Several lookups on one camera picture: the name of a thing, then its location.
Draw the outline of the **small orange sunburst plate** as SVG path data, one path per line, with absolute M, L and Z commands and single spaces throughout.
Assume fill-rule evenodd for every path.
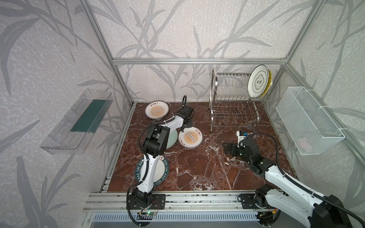
M 202 141 L 203 134 L 196 127 L 184 128 L 184 130 L 178 135 L 178 142 L 184 148 L 196 148 L 202 143 Z

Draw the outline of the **green flower plate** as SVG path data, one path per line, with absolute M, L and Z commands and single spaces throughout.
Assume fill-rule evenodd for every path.
M 169 134 L 169 137 L 168 137 L 168 142 L 167 142 L 167 145 L 166 145 L 166 149 L 169 149 L 169 148 L 173 147 L 174 144 L 177 142 L 177 138 L 178 138 L 177 130 L 170 131 L 170 134 Z

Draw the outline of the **white plate green rim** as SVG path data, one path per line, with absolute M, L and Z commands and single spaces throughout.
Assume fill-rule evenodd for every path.
M 265 65 L 258 65 L 251 73 L 247 91 L 250 98 L 258 98 L 265 91 L 269 82 L 269 70 Z

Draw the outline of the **yellow woven bamboo plate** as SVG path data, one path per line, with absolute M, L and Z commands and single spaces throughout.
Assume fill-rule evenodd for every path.
M 272 81 L 273 81 L 272 73 L 271 73 L 270 70 L 268 70 L 268 73 L 269 73 L 268 83 L 267 83 L 267 85 L 266 85 L 266 87 L 265 87 L 265 89 L 264 89 L 264 91 L 263 91 L 263 93 L 261 94 L 260 97 L 264 97 L 268 93 L 270 87 L 272 86 Z

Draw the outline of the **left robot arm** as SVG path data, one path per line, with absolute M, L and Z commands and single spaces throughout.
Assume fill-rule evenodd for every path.
M 134 190 L 127 194 L 127 203 L 138 208 L 149 207 L 153 201 L 154 176 L 157 163 L 167 148 L 170 132 L 176 129 L 184 130 L 192 126 L 194 110 L 183 105 L 178 113 L 171 118 L 152 123 L 147 126 L 138 138 L 138 148 L 144 155 L 144 172 L 137 184 L 132 185 Z

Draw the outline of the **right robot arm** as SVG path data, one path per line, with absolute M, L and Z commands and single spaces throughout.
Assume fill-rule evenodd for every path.
M 291 177 L 277 163 L 263 157 L 253 139 L 224 142 L 223 148 L 226 154 L 241 158 L 256 175 L 268 182 L 255 192 L 259 207 L 274 207 L 307 228 L 352 227 L 349 215 L 337 197 L 327 197 Z

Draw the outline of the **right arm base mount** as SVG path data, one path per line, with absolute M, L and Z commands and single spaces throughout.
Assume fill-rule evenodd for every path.
M 266 201 L 266 194 L 269 190 L 274 188 L 268 184 L 265 184 L 259 189 L 256 189 L 254 193 L 242 193 L 237 197 L 237 200 L 241 203 L 243 209 L 268 209 L 271 207 Z

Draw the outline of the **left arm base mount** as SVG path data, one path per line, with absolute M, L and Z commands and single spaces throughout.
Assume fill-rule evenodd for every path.
M 127 201 L 130 210 L 139 210 L 145 208 L 153 210 L 163 210 L 165 208 L 166 195 L 152 194 L 147 197 L 146 201 L 143 201 L 137 199 L 137 197 L 133 196 L 132 194 L 129 194 Z

